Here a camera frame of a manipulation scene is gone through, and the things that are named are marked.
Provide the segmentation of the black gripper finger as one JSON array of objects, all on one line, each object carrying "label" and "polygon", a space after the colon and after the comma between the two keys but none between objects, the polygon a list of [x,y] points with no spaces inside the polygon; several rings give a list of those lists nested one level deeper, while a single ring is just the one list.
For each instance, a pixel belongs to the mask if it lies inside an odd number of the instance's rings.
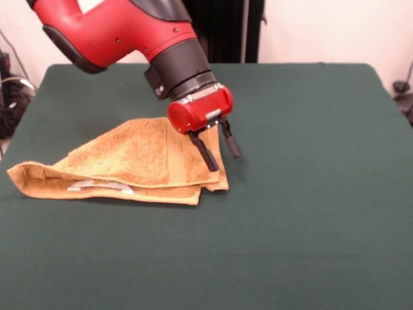
[{"label": "black gripper finger", "polygon": [[200,155],[202,156],[206,166],[210,172],[216,172],[219,170],[219,165],[211,153],[210,149],[207,148],[204,141],[199,137],[199,132],[188,132],[190,141],[197,147]]},{"label": "black gripper finger", "polygon": [[231,133],[230,123],[227,119],[221,119],[219,120],[219,124],[221,125],[221,130],[231,155],[235,159],[239,158],[241,156],[241,149],[239,148],[235,137]]}]

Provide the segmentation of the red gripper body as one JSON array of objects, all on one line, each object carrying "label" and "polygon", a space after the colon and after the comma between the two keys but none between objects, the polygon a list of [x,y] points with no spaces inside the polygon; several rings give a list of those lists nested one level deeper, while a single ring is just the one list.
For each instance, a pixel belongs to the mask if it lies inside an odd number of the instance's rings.
[{"label": "red gripper body", "polygon": [[168,119],[180,133],[203,130],[233,110],[233,97],[222,84],[213,84],[179,100],[168,107]]}]

